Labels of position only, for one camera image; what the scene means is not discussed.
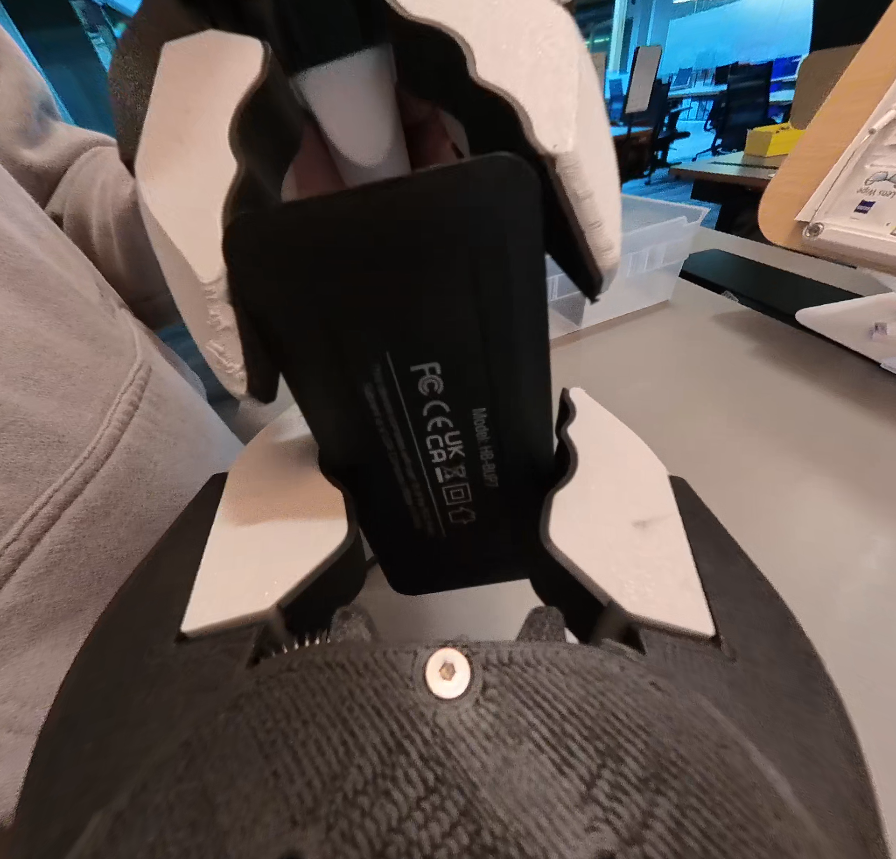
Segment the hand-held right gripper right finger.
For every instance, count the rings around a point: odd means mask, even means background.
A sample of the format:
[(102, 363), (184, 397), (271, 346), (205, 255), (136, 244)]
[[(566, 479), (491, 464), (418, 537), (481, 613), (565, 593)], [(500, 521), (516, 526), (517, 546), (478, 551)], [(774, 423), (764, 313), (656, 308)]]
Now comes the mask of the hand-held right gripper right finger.
[(584, 389), (563, 390), (562, 472), (543, 506), (555, 562), (619, 622), (695, 641), (717, 635), (666, 466)]

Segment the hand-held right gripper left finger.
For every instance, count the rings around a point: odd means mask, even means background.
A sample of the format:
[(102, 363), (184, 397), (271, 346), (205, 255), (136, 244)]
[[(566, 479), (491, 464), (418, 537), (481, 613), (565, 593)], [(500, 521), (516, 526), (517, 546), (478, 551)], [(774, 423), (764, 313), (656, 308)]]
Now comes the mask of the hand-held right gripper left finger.
[(312, 636), (364, 579), (352, 501), (322, 473), (304, 418), (283, 413), (227, 474), (180, 631), (260, 625), (276, 641)]

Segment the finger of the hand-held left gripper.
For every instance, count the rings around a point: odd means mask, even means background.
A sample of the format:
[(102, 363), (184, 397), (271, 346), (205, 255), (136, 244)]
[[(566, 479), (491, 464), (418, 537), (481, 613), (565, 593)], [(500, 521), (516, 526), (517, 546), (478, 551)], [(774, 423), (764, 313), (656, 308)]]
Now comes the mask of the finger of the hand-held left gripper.
[(595, 303), (621, 255), (621, 188), (599, 80), (560, 0), (385, 0), (399, 86), (463, 132), (473, 194)]
[(267, 43), (189, 35), (162, 48), (134, 164), (140, 214), (185, 326), (240, 401), (272, 403), (279, 371), (230, 285), (225, 231), (281, 204), (304, 125)]

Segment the black usb hub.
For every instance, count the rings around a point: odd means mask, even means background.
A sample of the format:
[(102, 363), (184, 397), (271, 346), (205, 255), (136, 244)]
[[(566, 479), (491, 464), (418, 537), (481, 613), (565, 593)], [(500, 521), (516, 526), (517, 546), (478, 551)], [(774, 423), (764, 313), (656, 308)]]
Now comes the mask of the black usb hub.
[(530, 166), (497, 153), (246, 213), (223, 248), (391, 586), (530, 577), (554, 474)]

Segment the person's left forearm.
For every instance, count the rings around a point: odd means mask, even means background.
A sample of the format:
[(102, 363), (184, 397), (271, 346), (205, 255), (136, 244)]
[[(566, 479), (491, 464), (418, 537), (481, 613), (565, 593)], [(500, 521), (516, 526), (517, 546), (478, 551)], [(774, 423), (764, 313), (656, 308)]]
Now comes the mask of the person's left forearm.
[(143, 325), (172, 345), (188, 339), (114, 139), (63, 120), (6, 30), (1, 63), (2, 167)]

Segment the person's left hand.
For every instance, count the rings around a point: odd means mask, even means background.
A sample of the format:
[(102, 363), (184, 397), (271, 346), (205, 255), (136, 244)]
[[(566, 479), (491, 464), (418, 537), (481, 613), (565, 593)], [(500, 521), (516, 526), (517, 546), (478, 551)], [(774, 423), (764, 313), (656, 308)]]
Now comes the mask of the person's left hand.
[(396, 98), (411, 170), (454, 164), (469, 156), (437, 106), (404, 89), (397, 90)]

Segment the clear plastic storage bin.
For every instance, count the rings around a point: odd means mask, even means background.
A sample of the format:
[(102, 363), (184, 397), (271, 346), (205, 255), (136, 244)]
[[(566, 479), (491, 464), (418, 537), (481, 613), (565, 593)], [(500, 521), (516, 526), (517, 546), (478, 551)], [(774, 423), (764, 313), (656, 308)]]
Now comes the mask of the clear plastic storage bin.
[(669, 301), (708, 212), (701, 205), (624, 195), (622, 254), (614, 279), (595, 303), (546, 257), (550, 339)]

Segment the black office chair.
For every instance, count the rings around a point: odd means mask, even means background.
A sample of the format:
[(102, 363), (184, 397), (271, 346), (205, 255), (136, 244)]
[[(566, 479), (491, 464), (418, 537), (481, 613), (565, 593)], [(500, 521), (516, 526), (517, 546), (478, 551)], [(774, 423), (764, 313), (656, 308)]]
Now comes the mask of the black office chair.
[(704, 129), (713, 135), (706, 152), (717, 156), (745, 150), (748, 132), (771, 124), (770, 83), (774, 63), (736, 62), (717, 67), (713, 84), (723, 87), (711, 102)]

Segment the person's grey hoodie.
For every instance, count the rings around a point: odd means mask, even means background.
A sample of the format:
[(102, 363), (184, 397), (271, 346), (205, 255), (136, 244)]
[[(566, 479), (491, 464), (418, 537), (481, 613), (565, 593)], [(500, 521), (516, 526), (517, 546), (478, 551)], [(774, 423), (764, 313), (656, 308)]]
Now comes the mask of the person's grey hoodie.
[(1, 811), (118, 588), (242, 449), (93, 264), (2, 174)]

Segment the yellow box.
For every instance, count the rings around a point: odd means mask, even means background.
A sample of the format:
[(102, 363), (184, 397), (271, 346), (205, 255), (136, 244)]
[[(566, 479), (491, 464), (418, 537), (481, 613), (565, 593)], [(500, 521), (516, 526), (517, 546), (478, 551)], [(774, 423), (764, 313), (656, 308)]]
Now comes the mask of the yellow box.
[(793, 127), (789, 122), (754, 127), (746, 134), (745, 156), (754, 158), (776, 158), (790, 155), (798, 145), (805, 131)]

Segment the white flat stand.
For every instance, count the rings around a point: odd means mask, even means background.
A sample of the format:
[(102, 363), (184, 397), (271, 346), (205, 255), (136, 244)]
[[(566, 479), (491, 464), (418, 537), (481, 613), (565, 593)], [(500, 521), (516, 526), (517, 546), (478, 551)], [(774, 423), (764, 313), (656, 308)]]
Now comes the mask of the white flat stand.
[(895, 373), (895, 293), (879, 293), (797, 311), (814, 333)]

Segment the wooden board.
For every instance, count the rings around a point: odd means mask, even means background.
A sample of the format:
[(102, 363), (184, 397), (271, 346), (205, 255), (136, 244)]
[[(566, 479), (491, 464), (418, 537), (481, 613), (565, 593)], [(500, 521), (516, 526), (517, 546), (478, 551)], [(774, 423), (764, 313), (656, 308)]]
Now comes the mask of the wooden board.
[(818, 259), (859, 264), (845, 250), (819, 247), (816, 239), (805, 237), (806, 223), (798, 220), (798, 214), (861, 136), (863, 126), (871, 123), (894, 79), (895, 4), (891, 3), (763, 194), (758, 223), (772, 244)]

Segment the black monitor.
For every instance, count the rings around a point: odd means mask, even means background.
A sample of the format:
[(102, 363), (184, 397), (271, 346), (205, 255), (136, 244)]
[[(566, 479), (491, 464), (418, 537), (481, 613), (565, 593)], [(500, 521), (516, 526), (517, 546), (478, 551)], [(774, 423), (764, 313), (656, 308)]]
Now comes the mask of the black monitor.
[(894, 0), (812, 0), (809, 52), (863, 43)]

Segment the white wipe packet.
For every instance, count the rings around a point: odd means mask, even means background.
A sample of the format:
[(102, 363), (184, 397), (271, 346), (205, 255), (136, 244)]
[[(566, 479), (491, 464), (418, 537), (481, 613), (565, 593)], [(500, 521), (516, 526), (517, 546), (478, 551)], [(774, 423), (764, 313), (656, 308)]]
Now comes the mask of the white wipe packet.
[(868, 120), (797, 220), (812, 247), (894, 276), (894, 101)]

